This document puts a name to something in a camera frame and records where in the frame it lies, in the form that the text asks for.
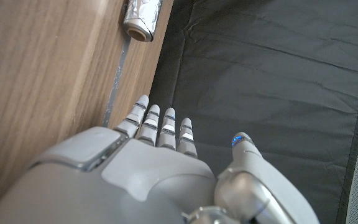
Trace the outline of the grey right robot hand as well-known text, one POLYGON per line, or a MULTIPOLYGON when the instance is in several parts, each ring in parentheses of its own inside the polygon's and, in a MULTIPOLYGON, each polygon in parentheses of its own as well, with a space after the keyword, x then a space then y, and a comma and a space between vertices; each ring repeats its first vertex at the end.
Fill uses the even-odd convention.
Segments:
POLYGON ((51 147, 0 199, 0 223, 318 223, 300 191, 243 132, 219 174, 198 159, 191 120, 141 96, 115 128, 51 147))

